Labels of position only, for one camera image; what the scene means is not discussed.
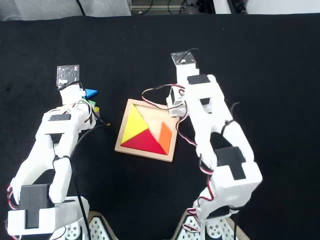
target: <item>yellow piece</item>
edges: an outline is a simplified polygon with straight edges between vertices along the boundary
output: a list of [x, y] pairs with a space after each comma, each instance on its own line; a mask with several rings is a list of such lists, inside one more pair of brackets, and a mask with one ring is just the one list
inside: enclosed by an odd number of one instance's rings
[[121, 144], [148, 129], [148, 125], [143, 117], [138, 112], [134, 104], [130, 107], [129, 116], [126, 120], [124, 133], [122, 136]]

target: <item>black table surface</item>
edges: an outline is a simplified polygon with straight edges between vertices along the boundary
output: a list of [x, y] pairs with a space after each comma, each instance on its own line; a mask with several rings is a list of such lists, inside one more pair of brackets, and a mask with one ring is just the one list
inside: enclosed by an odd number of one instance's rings
[[[6, 186], [27, 158], [43, 113], [61, 105], [56, 67], [80, 64], [84, 86], [99, 91], [92, 100], [111, 122], [74, 156], [81, 194], [121, 240], [170, 238], [206, 185], [194, 147], [178, 137], [172, 163], [114, 147], [128, 98], [175, 83], [170, 53], [199, 48], [200, 72], [214, 74], [225, 98], [240, 102], [234, 118], [263, 176], [239, 214], [240, 227], [253, 240], [317, 239], [319, 25], [319, 14], [0, 22], [0, 222], [7, 218]], [[151, 98], [165, 103], [168, 92]], [[181, 130], [194, 134], [189, 121]]]

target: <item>red triangle piece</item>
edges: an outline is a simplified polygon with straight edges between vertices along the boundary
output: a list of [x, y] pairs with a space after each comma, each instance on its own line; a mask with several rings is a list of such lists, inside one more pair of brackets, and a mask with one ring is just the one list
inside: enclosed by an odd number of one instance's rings
[[160, 144], [156, 141], [154, 136], [151, 134], [149, 129], [144, 130], [138, 135], [132, 137], [128, 141], [121, 144], [122, 147], [138, 149], [142, 151], [152, 152], [156, 154], [164, 154], [165, 151], [162, 149]]

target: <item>blue triangle piece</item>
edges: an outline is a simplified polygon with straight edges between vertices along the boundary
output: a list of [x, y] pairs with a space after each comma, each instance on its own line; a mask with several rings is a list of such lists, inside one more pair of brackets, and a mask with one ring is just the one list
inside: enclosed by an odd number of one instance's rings
[[86, 97], [90, 98], [98, 93], [98, 90], [85, 89]]

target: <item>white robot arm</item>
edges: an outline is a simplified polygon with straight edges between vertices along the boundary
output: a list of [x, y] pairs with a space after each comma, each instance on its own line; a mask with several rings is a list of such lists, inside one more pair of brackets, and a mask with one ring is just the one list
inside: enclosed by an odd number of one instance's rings
[[[261, 183], [262, 175], [240, 125], [233, 119], [223, 92], [213, 75], [199, 75], [196, 61], [188, 52], [172, 53], [177, 84], [166, 99], [171, 116], [189, 115], [194, 128], [196, 153], [208, 175], [207, 187], [193, 203], [200, 222], [237, 213]], [[231, 147], [214, 151], [212, 133], [221, 134]]]
[[[63, 106], [43, 115], [33, 148], [8, 188], [19, 205], [19, 209], [8, 212], [11, 236], [53, 233], [77, 222], [84, 225], [77, 197], [67, 197], [72, 176], [70, 157], [79, 133], [92, 129], [96, 118], [91, 104], [83, 99], [86, 92], [79, 82], [78, 65], [58, 67], [57, 86]], [[49, 169], [55, 170], [51, 184], [33, 184]], [[81, 199], [88, 215], [88, 201]]]

